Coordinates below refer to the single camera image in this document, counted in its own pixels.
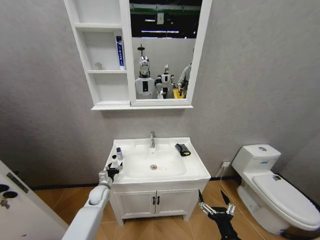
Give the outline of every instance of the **blue label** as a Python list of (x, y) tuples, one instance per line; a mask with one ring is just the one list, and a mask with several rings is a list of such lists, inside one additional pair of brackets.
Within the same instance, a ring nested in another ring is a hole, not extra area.
[(124, 55), (123, 55), (123, 51), (122, 51), (122, 37), (121, 36), (116, 36), (116, 47), (118, 50), (118, 56), (119, 56), (119, 64), (120, 66), (124, 66)]

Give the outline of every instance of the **toilet lid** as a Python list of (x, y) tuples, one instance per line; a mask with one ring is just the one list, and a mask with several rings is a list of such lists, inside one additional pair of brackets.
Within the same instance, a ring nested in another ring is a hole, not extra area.
[(294, 186), (276, 174), (253, 177), (253, 182), (284, 213), (306, 225), (320, 224), (316, 207)]

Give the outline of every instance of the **door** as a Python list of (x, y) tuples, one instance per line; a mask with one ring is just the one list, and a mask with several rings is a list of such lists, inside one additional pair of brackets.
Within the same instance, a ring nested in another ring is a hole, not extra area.
[(114, 194), (121, 217), (147, 217), (155, 214), (157, 191), (131, 191)]
[(198, 189), (158, 190), (156, 191), (155, 214), (183, 215), (192, 212), (198, 199)]
[(68, 225), (19, 177), (0, 161), (0, 197), (8, 198), (8, 209), (0, 206), (1, 239), (60, 240)]

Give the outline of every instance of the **ceiling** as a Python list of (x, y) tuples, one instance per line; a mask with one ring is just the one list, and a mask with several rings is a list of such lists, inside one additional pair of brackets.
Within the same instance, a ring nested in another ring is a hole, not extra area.
[(194, 39), (201, 4), (201, 0), (130, 0), (132, 37)]

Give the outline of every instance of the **white bottle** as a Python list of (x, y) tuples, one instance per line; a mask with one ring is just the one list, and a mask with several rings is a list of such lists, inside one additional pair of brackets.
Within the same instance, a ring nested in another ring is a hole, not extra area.
[(117, 155), (113, 155), (112, 156), (112, 168), (117, 168), (119, 167), (119, 164), (118, 164), (118, 160), (117, 160)]

